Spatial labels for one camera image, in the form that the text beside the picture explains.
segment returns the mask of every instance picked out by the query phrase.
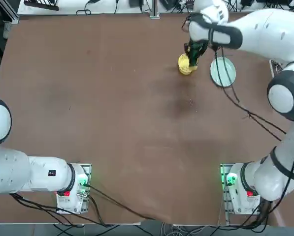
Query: yellow object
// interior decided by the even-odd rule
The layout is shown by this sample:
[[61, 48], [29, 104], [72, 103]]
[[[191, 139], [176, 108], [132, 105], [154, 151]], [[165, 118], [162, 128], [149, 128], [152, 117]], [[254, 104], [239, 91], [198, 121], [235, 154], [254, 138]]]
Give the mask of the yellow object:
[[185, 53], [178, 59], [178, 68], [183, 75], [189, 75], [192, 71], [197, 70], [197, 66], [190, 67], [190, 60]]

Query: white plate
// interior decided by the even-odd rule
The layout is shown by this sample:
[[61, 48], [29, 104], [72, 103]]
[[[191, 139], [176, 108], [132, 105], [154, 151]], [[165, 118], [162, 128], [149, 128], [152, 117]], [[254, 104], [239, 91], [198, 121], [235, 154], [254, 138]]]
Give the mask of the white plate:
[[228, 58], [225, 58], [225, 63], [224, 63], [224, 58], [218, 57], [217, 62], [218, 62], [220, 78], [218, 76], [216, 59], [214, 59], [210, 65], [211, 78], [216, 85], [221, 87], [228, 87], [231, 84], [233, 84], [233, 82], [235, 81], [235, 77], [236, 77], [235, 67]]

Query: cable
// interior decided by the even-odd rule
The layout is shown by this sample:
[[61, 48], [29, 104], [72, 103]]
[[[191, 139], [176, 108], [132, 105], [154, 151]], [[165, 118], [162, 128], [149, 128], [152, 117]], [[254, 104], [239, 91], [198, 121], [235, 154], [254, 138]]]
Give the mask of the cable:
[[150, 235], [150, 236], [153, 236], [153, 234], [151, 234], [150, 232], [144, 230], [143, 228], [141, 228], [140, 226], [138, 225], [134, 225], [136, 228], [140, 229], [141, 231], [145, 232], [146, 234]]
[[183, 230], [181, 227], [178, 227], [178, 226], [175, 226], [175, 225], [173, 225], [173, 227], [178, 228], [183, 233], [187, 233], [189, 235], [194, 235], [194, 234], [198, 234], [200, 231], [202, 231], [205, 226], [200, 226], [200, 227], [198, 227], [196, 229], [193, 229], [191, 231], [187, 231], [186, 229]]
[[115, 7], [114, 14], [116, 14], [116, 11], [117, 11], [117, 7], [118, 7], [118, 1], [119, 1], [119, 0], [116, 0], [116, 7]]
[[206, 225], [206, 226], [200, 226], [200, 227], [198, 227], [198, 228], [196, 228], [196, 229], [193, 229], [192, 231], [190, 231], [190, 232], [188, 232], [187, 234], [186, 234], [186, 236], [190, 236], [190, 235], [192, 235], [192, 234], [198, 234], [199, 232], [201, 232], [201, 231], [203, 231], [205, 228], [207, 228], [209, 225]]
[[60, 236], [60, 235], [62, 235], [62, 234], [66, 234], [66, 235], [72, 236], [71, 234], [67, 233], [68, 230], [70, 230], [71, 228], [83, 228], [85, 225], [80, 225], [80, 227], [77, 227], [77, 226], [73, 226], [73, 225], [71, 225], [71, 226], [69, 226], [69, 227], [68, 227], [67, 229], [65, 229], [65, 230], [60, 229], [57, 225], [53, 225], [53, 226], [54, 226], [56, 229], [58, 229], [58, 230], [61, 231], [61, 233], [59, 233], [57, 236]]
[[77, 10], [76, 15], [78, 15], [79, 12], [84, 12], [86, 15], [91, 15], [92, 12], [89, 9], [86, 9], [87, 5], [91, 3], [92, 0], [89, 0], [85, 5], [83, 10]]
[[260, 203], [253, 211], [252, 211], [252, 213], [249, 215], [249, 217], [241, 224], [241, 225], [239, 225], [239, 226], [229, 226], [229, 227], [232, 227], [232, 228], [234, 228], [234, 229], [220, 229], [220, 227], [221, 226], [218, 226], [218, 227], [214, 227], [214, 226], [210, 226], [211, 228], [214, 228], [214, 229], [216, 229], [216, 228], [218, 228], [218, 229], [220, 229], [220, 230], [224, 230], [224, 231], [232, 231], [232, 230], [237, 230], [237, 229], [241, 229], [241, 228], [244, 228], [245, 226], [245, 224], [246, 224], [246, 222], [248, 222], [249, 221], [249, 219], [254, 215], [254, 213], [255, 213], [255, 211], [260, 207], [260, 205], [261, 205], [262, 203]]
[[116, 225], [115, 227], [113, 227], [113, 228], [110, 228], [110, 229], [108, 229], [108, 230], [106, 230], [106, 231], [104, 231], [104, 232], [102, 232], [102, 233], [100, 233], [100, 234], [98, 234], [98, 235], [96, 235], [96, 236], [101, 236], [101, 235], [103, 235], [103, 234], [105, 234], [105, 233], [107, 233], [107, 232], [110, 232], [111, 230], [113, 230], [113, 229], [115, 229], [115, 228], [117, 228], [117, 227], [119, 227], [120, 225]]
[[[229, 79], [229, 81], [230, 81], [229, 72], [228, 72], [228, 69], [227, 69], [227, 67], [226, 67], [226, 61], [225, 61], [225, 55], [224, 55], [224, 49], [223, 49], [223, 47], [221, 47], [221, 53], [222, 53], [222, 57], [223, 57], [223, 61], [224, 61], [224, 67], [225, 67], [225, 70], [226, 70], [226, 73], [227, 73], [228, 79]], [[235, 91], [234, 91], [234, 87], [233, 87], [233, 85], [232, 85], [232, 82], [231, 82], [231, 88], [232, 88], [232, 90], [233, 90], [233, 94], [234, 94], [235, 98], [239, 101], [239, 99], [238, 99], [238, 97], [237, 97], [237, 95], [236, 95], [236, 93], [235, 93]], [[273, 126], [274, 128], [278, 129], [278, 130], [279, 130], [280, 132], [282, 132], [283, 134], [286, 134], [286, 132], [285, 132], [283, 129], [281, 129], [281, 128], [278, 127], [277, 125], [275, 125], [275, 124], [273, 124], [273, 123], [271, 123], [271, 122], [265, 120], [263, 117], [261, 117], [261, 116], [255, 114], [255, 113], [253, 113], [253, 112], [251, 112], [251, 111], [249, 111], [249, 110], [247, 110], [247, 109], [245, 109], [245, 108], [243, 108], [243, 107], [240, 107], [240, 108], [243, 109], [244, 111], [246, 111], [248, 114], [254, 115], [254, 116], [256, 116], [257, 118], [261, 119], [262, 121], [266, 122], [267, 124], [269, 124], [269, 125]]]
[[261, 233], [263, 233], [265, 231], [265, 229], [267, 227], [267, 223], [268, 223], [268, 216], [266, 217], [264, 228], [261, 231], [254, 231], [253, 229], [251, 229], [251, 231], [254, 232], [254, 233], [257, 233], [257, 234], [261, 234]]
[[57, 236], [59, 236], [59, 235], [61, 235], [61, 234], [66, 234], [66, 235], [68, 235], [68, 236], [73, 236], [73, 235], [71, 235], [71, 234], [69, 234], [69, 233], [67, 233], [67, 230], [70, 230], [73, 226], [70, 226], [68, 229], [66, 229], [66, 230], [62, 230], [61, 228], [59, 228], [57, 225], [53, 225], [56, 229], [58, 229], [59, 231], [61, 231], [61, 233], [60, 234], [58, 234]]
[[220, 229], [221, 226], [218, 226], [217, 228], [215, 228], [215, 230], [210, 234], [210, 236], [212, 236], [218, 229]]
[[98, 205], [97, 205], [97, 203], [95, 202], [94, 198], [93, 198], [92, 196], [90, 196], [90, 195], [88, 195], [88, 198], [90, 198], [91, 202], [93, 203], [93, 205], [94, 205], [94, 207], [95, 207], [95, 209], [96, 209], [96, 212], [97, 212], [97, 215], [98, 215], [98, 220], [99, 220], [99, 222], [100, 222], [102, 225], [106, 226], [106, 224], [105, 224], [104, 221], [102, 220], [101, 214], [100, 214], [99, 209], [98, 209]]
[[230, 5], [231, 6], [231, 9], [233, 9], [233, 11], [237, 11], [237, 10], [235, 10], [235, 7], [234, 7], [234, 5], [232, 5], [231, 3], [230, 3], [230, 1], [231, 0], [229, 0], [229, 1], [226, 1], [226, 0], [222, 0], [223, 2], [225, 2], [225, 3], [227, 3], [228, 4], [228, 6]]
[[46, 209], [43, 209], [43, 208], [41, 208], [41, 207], [34, 207], [34, 206], [30, 206], [30, 205], [27, 205], [27, 204], [25, 204], [25, 203], [23, 203], [23, 202], [21, 202], [19, 199], [17, 199], [17, 197], [15, 197], [15, 196], [13, 196], [13, 195], [15, 195], [15, 194], [10, 194], [19, 204], [21, 204], [21, 205], [23, 205], [23, 206], [25, 206], [25, 207], [28, 207], [28, 208], [32, 208], [32, 209], [37, 209], [37, 210], [41, 210], [41, 211], [44, 211], [44, 212], [46, 212], [46, 213], [48, 213], [50, 216], [52, 216], [54, 219], [56, 219], [56, 221], [58, 221], [59, 223], [61, 223], [61, 224], [63, 224], [64, 225], [64, 223], [61, 221], [61, 220], [59, 220], [57, 217], [55, 217], [55, 216], [53, 216], [51, 213], [53, 213], [53, 214], [56, 214], [56, 215], [59, 215], [59, 216], [61, 216], [62, 218], [64, 218], [70, 225], [72, 225], [72, 226], [77, 226], [77, 225], [74, 225], [74, 224], [72, 224], [65, 216], [63, 216], [63, 215], [60, 215], [59, 213], [57, 213], [57, 212], [55, 212], [55, 211], [53, 211], [53, 210], [46, 210]]
[[148, 5], [149, 11], [152, 11], [151, 8], [150, 8], [150, 5], [149, 5], [149, 3], [148, 3], [148, 0], [146, 0], [146, 3], [147, 3], [147, 5]]
[[[223, 51], [223, 48], [222, 48], [222, 47], [221, 47], [221, 51], [222, 51], [222, 57], [223, 57], [224, 65], [225, 65], [225, 64], [226, 64], [226, 63], [225, 63], [225, 56], [224, 56], [224, 51]], [[218, 72], [218, 76], [219, 76], [219, 81], [220, 81], [220, 84], [221, 84], [221, 88], [222, 88], [223, 92], [225, 93], [225, 95], [227, 96], [227, 98], [228, 98], [228, 99], [229, 99], [229, 100], [230, 100], [230, 101], [231, 101], [236, 107], [238, 107], [238, 108], [240, 108], [241, 110], [247, 112], [249, 116], [251, 116], [251, 115], [256, 116], [257, 118], [261, 119], [262, 121], [266, 122], [267, 124], [270, 124], [271, 126], [275, 127], [275, 128], [278, 129], [279, 131], [281, 131], [282, 133], [286, 134], [286, 132], [285, 132], [284, 130], [282, 130], [281, 128], [279, 128], [277, 125], [275, 125], [275, 124], [273, 124], [273, 123], [271, 123], [271, 122], [265, 120], [263, 117], [261, 117], [261, 116], [255, 114], [255, 113], [249, 111], [248, 109], [242, 107], [241, 105], [239, 105], [238, 103], [236, 103], [236, 102], [235, 102], [235, 101], [234, 101], [234, 100], [233, 100], [233, 99], [227, 94], [227, 92], [226, 92], [226, 90], [225, 90], [225, 88], [224, 88], [224, 86], [223, 86], [223, 84], [222, 84], [221, 77], [220, 77], [220, 72], [219, 72], [219, 68], [218, 68], [218, 61], [217, 61], [217, 50], [215, 50], [215, 59], [216, 59], [216, 60], [215, 60], [215, 61], [216, 61], [216, 67], [217, 67], [217, 72]], [[232, 81], [230, 80], [229, 72], [228, 72], [226, 66], [225, 66], [225, 70], [226, 70], [226, 73], [227, 73], [227, 75], [228, 75], [229, 81], [231, 82], [231, 85], [232, 85]], [[235, 90], [234, 90], [233, 86], [231, 86], [231, 88], [232, 88], [232, 90], [233, 90], [234, 96], [235, 96], [236, 99], [239, 101], [239, 99], [238, 99], [238, 97], [237, 97], [237, 95], [236, 95], [236, 93], [235, 93]], [[281, 139], [278, 138], [277, 136], [274, 135], [274, 137], [275, 137], [277, 140], [281, 141]]]
[[[42, 204], [39, 204], [39, 203], [35, 203], [35, 202], [32, 202], [32, 201], [29, 201], [29, 200], [27, 200], [27, 199], [24, 199], [24, 198], [23, 198], [22, 196], [20, 196], [20, 195], [18, 195], [18, 196], [21, 198], [21, 201], [37, 206], [37, 207], [33, 207], [33, 206], [25, 205], [24, 203], [20, 203], [20, 202], [18, 201], [19, 199], [16, 199], [16, 198], [15, 198], [15, 200], [17, 200], [18, 203], [20, 203], [20, 204], [22, 204], [22, 205], [24, 205], [24, 206], [26, 206], [26, 207], [34, 208], [34, 209], [38, 209], [38, 207], [40, 207], [40, 208], [49, 208], [49, 209], [61, 210], [61, 211], [64, 211], [64, 212], [70, 213], [70, 214], [72, 214], [72, 215], [74, 215], [74, 216], [76, 216], [76, 217], [78, 217], [78, 218], [81, 218], [81, 219], [87, 220], [87, 221], [89, 221], [89, 222], [91, 222], [91, 223], [95, 223], [95, 224], [98, 224], [98, 225], [102, 225], [102, 224], [99, 223], [99, 222], [96, 222], [96, 221], [94, 221], [94, 220], [92, 220], [92, 219], [89, 219], [89, 218], [87, 218], [87, 217], [84, 217], [84, 216], [78, 215], [78, 214], [76, 214], [76, 213], [74, 213], [74, 212], [71, 212], [71, 211], [69, 211], [69, 210], [62, 209], [62, 208], [55, 207], [55, 206], [45, 206], [45, 205], [42, 205]], [[57, 213], [57, 212], [55, 212], [55, 211], [51, 211], [51, 212], [53, 212], [53, 213], [55, 213], [55, 214], [58, 214], [58, 215], [60, 215], [61, 217], [65, 218], [62, 214], [59, 214], [59, 213]], [[74, 225], [74, 224], [72, 224], [70, 221], [68, 221], [67, 218], [65, 218], [65, 220], [66, 220], [67, 222], [69, 222], [69, 224]]]
[[150, 218], [150, 217], [148, 217], [148, 216], [144, 216], [144, 215], [142, 215], [142, 214], [140, 214], [140, 213], [138, 213], [138, 212], [136, 212], [136, 211], [130, 209], [129, 207], [127, 207], [127, 206], [125, 206], [124, 204], [122, 204], [122, 203], [116, 201], [115, 199], [109, 197], [108, 195], [106, 195], [106, 194], [103, 193], [102, 191], [98, 190], [97, 188], [94, 188], [93, 186], [91, 186], [91, 185], [89, 185], [89, 184], [84, 184], [83, 186], [86, 186], [86, 187], [89, 187], [89, 188], [95, 190], [96, 192], [100, 193], [101, 195], [103, 195], [103, 196], [106, 197], [107, 199], [111, 200], [114, 204], [116, 204], [116, 205], [118, 205], [118, 206], [120, 206], [120, 207], [122, 207], [122, 208], [128, 210], [129, 212], [131, 212], [131, 213], [133, 213], [133, 214], [135, 214], [135, 215], [137, 215], [137, 216], [139, 216], [139, 217], [141, 217], [141, 218], [144, 218], [144, 219], [146, 219], [146, 220], [154, 220], [153, 218]]

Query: brown table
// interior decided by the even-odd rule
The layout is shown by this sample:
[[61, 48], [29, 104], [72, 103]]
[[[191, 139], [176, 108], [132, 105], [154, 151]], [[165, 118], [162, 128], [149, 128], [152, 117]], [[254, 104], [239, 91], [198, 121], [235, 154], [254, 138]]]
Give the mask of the brown table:
[[[163, 14], [160, 20], [144, 15], [21, 20], [11, 31], [0, 69], [0, 98], [13, 116], [3, 145], [28, 155], [90, 162], [93, 185], [150, 217], [216, 224], [219, 164], [258, 160], [277, 142], [212, 83], [212, 51], [191, 76], [179, 73], [177, 59], [189, 39], [181, 31], [184, 19]], [[287, 129], [289, 123], [267, 102], [268, 60], [238, 51], [226, 56], [236, 66], [234, 86], [244, 105]], [[25, 196], [55, 204], [52, 193]], [[141, 220], [94, 197], [107, 223]], [[294, 193], [280, 207], [290, 226], [293, 199]], [[87, 215], [96, 219], [93, 210]], [[231, 223], [244, 218], [231, 217]], [[0, 195], [0, 222], [54, 220]]]

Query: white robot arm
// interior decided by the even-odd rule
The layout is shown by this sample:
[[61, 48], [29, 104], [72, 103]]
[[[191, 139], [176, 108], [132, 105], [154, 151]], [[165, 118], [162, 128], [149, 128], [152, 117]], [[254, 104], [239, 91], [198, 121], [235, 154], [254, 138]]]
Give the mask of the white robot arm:
[[194, 42], [255, 53], [279, 62], [284, 68], [269, 83], [272, 108], [293, 121], [284, 139], [258, 162], [236, 163], [228, 175], [229, 192], [236, 214], [251, 214], [260, 196], [274, 201], [294, 190], [294, 12], [263, 9], [228, 23], [221, 0], [195, 0], [189, 34]]
[[[10, 110], [0, 100], [0, 144], [9, 135], [11, 125]], [[27, 156], [23, 152], [0, 147], [0, 194], [57, 192], [57, 207], [78, 214], [87, 208], [84, 183], [89, 183], [89, 177], [80, 164], [68, 164], [56, 157]]]

